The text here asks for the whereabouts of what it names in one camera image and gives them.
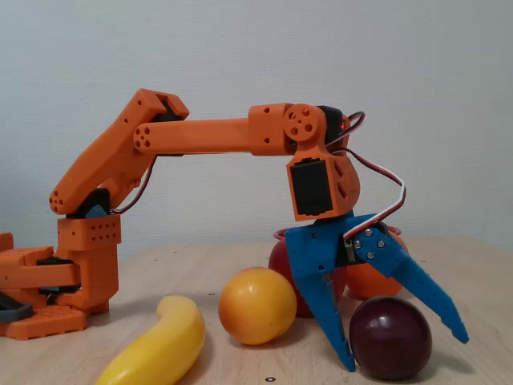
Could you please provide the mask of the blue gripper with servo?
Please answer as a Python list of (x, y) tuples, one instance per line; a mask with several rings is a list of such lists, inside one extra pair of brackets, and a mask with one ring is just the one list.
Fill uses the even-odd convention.
[(370, 219), (370, 214), (318, 219), (288, 229), (285, 240), (293, 279), (337, 357), (348, 371), (355, 360), (345, 337), (330, 273), (366, 262), (386, 278), (393, 278), (436, 313), (452, 335), (469, 342), (467, 329), (452, 298), (409, 255), (391, 233), (370, 228), (346, 241), (344, 234)]

